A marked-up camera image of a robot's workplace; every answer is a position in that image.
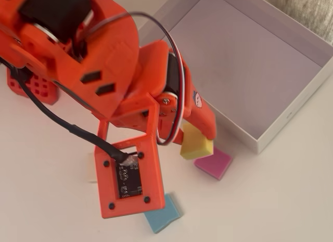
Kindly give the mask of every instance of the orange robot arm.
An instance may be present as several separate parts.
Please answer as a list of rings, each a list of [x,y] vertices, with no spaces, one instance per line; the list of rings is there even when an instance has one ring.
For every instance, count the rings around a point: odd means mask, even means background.
[[[85,23],[92,12],[92,20]],[[169,136],[181,90],[181,73],[167,43],[139,47],[132,18],[124,17],[87,35],[104,19],[123,13],[113,0],[0,0],[0,61],[44,113],[96,145],[103,218],[164,207],[157,130],[161,138]],[[214,139],[214,114],[196,92],[184,62],[183,67],[183,118]],[[90,110],[100,120],[97,136],[42,107],[20,77],[26,71],[52,82]],[[109,123],[142,131],[142,135],[108,144]],[[182,141],[179,130],[173,142]],[[129,147],[134,147],[133,154],[121,151]],[[122,165],[133,155],[137,163]]]

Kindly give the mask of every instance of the circuit board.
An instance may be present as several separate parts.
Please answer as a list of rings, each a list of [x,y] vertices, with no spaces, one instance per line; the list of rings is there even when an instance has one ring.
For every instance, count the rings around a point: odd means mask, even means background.
[[[138,163],[116,166],[119,198],[129,198],[142,194],[142,184]]]

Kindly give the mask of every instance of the open box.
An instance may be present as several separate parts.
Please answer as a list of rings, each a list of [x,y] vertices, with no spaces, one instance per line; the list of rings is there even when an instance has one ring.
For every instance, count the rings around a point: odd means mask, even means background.
[[[256,153],[333,72],[333,46],[264,0],[169,0],[155,16],[217,123]],[[163,38],[151,23],[139,33]]]

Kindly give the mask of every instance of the wire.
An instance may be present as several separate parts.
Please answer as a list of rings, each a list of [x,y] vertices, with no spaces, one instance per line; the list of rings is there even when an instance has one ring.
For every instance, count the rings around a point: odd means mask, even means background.
[[[109,23],[113,23],[120,19],[123,19],[125,17],[130,17],[130,16],[146,17],[146,18],[150,19],[151,21],[153,21],[164,32],[164,34],[169,39],[171,47],[172,47],[173,52],[176,57],[177,64],[178,64],[178,71],[180,73],[180,95],[178,96],[175,119],[172,124],[170,133],[165,141],[163,141],[160,138],[158,130],[157,130],[157,144],[166,146],[169,143],[174,141],[174,139],[176,138],[176,136],[178,134],[178,131],[180,130],[180,127],[182,124],[182,118],[184,115],[184,104],[185,104],[185,75],[184,75],[183,61],[182,61],[180,51],[179,51],[176,43],[174,42],[173,38],[171,37],[170,33],[167,31],[167,29],[158,20],[156,20],[153,16],[151,16],[147,13],[140,12],[140,11],[124,12],[124,13],[118,14],[116,16],[112,16],[112,17],[102,20],[101,22],[99,22],[98,24],[93,26],[91,29],[89,29],[87,31],[87,33],[81,38],[81,40],[85,40],[87,37],[89,37],[90,35],[95,33],[97,30],[101,29],[102,27],[104,27],[105,25],[107,25]]]
[[[124,163],[129,158],[129,154],[116,149],[114,146],[112,146],[102,138],[98,137],[97,135],[90,133],[74,124],[70,124],[67,121],[55,115],[47,107],[45,107],[44,104],[42,104],[41,101],[38,100],[38,98],[28,89],[16,67],[14,67],[12,64],[8,63],[1,57],[0,57],[0,63],[3,63],[8,69],[10,69],[11,76],[17,80],[17,82],[19,83],[23,91],[27,94],[27,96],[33,101],[33,103],[35,103],[35,105],[40,109],[40,111],[46,114],[51,120],[53,120],[63,128],[67,129],[70,133],[101,148],[117,163]]]

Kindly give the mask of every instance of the gray fabric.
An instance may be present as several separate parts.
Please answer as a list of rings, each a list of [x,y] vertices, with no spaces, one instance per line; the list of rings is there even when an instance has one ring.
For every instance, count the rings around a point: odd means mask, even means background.
[[[333,44],[333,0],[266,0]]]

